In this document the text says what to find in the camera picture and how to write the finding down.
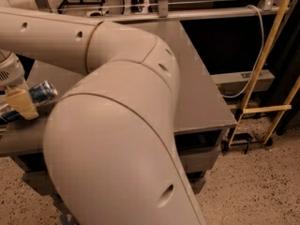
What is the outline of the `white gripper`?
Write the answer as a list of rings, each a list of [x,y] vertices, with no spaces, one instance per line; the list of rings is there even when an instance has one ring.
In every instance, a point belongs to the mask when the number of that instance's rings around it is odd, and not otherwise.
[[[23,65],[14,52],[0,50],[0,90],[5,91],[5,101],[24,119],[38,117],[38,110],[25,89]]]

